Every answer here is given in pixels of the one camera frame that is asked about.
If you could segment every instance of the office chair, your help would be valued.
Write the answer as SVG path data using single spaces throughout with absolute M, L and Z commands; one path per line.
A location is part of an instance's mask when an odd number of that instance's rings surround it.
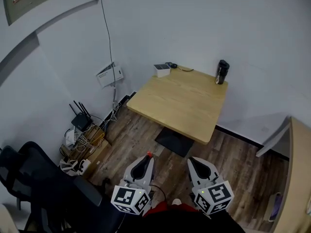
M 124 214 L 81 176 L 61 171 L 34 142 L 16 152 L 10 146 L 0 153 L 0 181 L 8 192 L 31 203 L 32 216 L 47 233 L 58 233 L 64 220 L 67 232 L 115 232 Z

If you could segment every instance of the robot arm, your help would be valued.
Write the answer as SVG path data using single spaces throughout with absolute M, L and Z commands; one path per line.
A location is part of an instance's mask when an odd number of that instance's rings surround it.
M 113 191 L 111 203 L 121 212 L 145 215 L 151 208 L 150 182 L 153 179 L 154 158 L 151 153 L 129 165 Z
M 201 158 L 188 159 L 192 200 L 204 214 L 209 215 L 229 207 L 234 198 L 228 181 L 224 181 L 216 167 Z
M 111 203 L 121 212 L 145 215 L 151 208 L 151 187 L 154 159 L 151 153 L 138 158 L 125 170 L 113 191 Z M 228 208 L 234 198 L 228 181 L 224 181 L 216 167 L 201 158 L 188 159 L 190 195 L 197 209 L 206 215 Z

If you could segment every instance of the table top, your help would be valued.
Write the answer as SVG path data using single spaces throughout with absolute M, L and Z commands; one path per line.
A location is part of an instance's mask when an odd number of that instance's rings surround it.
M 221 112 L 228 83 L 199 71 L 171 69 L 168 76 L 153 76 L 127 107 L 171 130 L 207 144 Z
M 311 216 L 306 213 L 311 196 L 311 129 L 292 117 L 290 139 L 285 192 L 271 230 L 275 233 L 305 233 L 311 229 Z

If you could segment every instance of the chair armrest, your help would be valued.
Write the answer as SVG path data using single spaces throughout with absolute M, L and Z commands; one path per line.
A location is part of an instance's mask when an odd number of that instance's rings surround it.
M 93 204 L 100 206 L 103 198 L 90 182 L 82 178 L 82 176 L 76 176 L 73 183 Z

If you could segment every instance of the black router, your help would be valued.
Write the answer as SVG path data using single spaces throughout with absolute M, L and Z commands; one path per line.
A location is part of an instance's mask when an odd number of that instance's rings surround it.
M 69 104 L 70 108 L 75 113 L 76 117 L 71 121 L 72 125 L 75 126 L 78 130 L 81 132 L 84 132 L 88 129 L 88 127 L 92 124 L 93 120 L 91 119 L 91 115 L 86 110 L 84 105 L 79 102 L 79 105 L 76 103 L 76 101 L 73 101 L 75 105 L 78 107 L 78 109 L 81 111 L 79 114 L 77 114 L 71 104 Z

